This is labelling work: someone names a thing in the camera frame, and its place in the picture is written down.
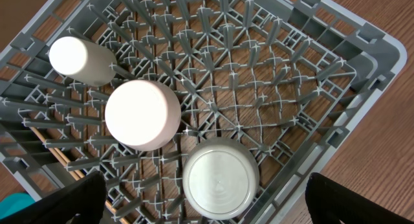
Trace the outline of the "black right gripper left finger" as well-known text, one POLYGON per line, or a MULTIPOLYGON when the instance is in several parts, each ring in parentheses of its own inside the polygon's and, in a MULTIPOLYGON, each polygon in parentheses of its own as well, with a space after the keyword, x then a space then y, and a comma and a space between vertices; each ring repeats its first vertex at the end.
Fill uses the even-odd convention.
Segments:
POLYGON ((99 223, 106 199, 103 173, 93 172, 3 218, 1 224, 99 223))

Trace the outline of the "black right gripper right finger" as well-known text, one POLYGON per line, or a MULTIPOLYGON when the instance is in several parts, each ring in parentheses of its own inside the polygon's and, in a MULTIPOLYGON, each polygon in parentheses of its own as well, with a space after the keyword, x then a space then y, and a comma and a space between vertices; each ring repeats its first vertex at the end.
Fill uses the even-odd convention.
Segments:
POLYGON ((316 172, 309 176, 305 202, 313 223, 413 224, 316 172))

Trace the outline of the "grey bowl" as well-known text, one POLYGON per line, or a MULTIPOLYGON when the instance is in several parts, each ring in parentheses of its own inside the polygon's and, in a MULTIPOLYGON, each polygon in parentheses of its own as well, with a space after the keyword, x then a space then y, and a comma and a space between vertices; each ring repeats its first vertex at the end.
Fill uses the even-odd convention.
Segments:
POLYGON ((242 214, 259 188, 259 168, 246 146, 214 137, 191 151, 182 173, 188 203, 203 216, 225 220, 242 214))

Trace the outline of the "white cup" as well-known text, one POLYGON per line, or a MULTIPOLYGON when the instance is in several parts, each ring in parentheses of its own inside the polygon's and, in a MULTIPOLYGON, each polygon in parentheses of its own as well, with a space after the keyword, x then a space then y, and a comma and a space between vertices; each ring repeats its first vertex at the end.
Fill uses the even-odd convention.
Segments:
POLYGON ((108 84, 116 75, 110 68, 117 63, 111 50, 73 36, 57 39, 50 47, 49 60, 60 74, 93 87, 108 84))

